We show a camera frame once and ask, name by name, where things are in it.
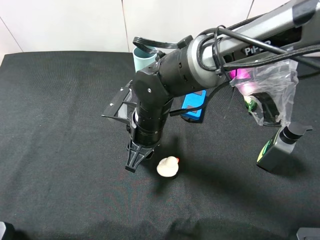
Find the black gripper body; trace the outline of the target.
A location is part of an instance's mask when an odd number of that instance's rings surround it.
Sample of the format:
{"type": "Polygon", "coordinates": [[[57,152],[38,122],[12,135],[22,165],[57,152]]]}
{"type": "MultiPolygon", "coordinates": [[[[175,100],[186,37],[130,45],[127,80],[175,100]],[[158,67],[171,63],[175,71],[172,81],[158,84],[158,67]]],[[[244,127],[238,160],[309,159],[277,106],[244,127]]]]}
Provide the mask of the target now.
{"type": "Polygon", "coordinates": [[[173,100],[163,106],[143,105],[138,102],[130,121],[130,138],[136,145],[150,148],[159,143],[173,100]]]}

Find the black mesh right gripper finger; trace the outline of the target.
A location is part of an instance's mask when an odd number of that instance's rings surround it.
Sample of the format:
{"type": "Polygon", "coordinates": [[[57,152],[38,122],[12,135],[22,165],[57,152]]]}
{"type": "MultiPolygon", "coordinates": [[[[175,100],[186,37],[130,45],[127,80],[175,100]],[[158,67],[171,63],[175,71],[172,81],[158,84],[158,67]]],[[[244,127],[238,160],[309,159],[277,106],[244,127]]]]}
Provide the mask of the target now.
{"type": "Polygon", "coordinates": [[[153,152],[152,147],[145,147],[140,144],[135,144],[133,141],[129,142],[127,150],[128,157],[125,169],[132,173],[135,173],[139,164],[145,160],[145,157],[150,152],[153,152]]]}

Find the black mesh left gripper finger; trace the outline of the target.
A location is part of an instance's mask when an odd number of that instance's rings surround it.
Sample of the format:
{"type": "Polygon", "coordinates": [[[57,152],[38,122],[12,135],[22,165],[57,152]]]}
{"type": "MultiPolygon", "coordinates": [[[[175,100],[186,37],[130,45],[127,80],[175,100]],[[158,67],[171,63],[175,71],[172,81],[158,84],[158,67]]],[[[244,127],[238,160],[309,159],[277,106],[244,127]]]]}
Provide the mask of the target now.
{"type": "Polygon", "coordinates": [[[153,151],[152,151],[152,152],[150,152],[150,153],[145,157],[145,160],[149,160],[149,159],[151,159],[151,158],[152,158],[152,156],[153,156],[153,151]]]}

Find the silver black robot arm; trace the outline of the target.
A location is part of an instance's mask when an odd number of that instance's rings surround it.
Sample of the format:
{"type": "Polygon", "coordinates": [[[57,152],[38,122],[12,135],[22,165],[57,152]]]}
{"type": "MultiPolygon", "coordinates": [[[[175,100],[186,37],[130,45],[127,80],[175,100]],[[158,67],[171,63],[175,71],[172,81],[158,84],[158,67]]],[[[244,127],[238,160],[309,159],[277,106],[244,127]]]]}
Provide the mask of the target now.
{"type": "Polygon", "coordinates": [[[168,54],[136,72],[132,88],[138,103],[130,117],[128,161],[135,172],[159,144],[173,99],[193,92],[217,92],[229,81],[229,72],[291,59],[313,68],[320,64],[306,54],[320,49],[320,3],[291,0],[232,27],[218,26],[175,44],[168,54]]]}

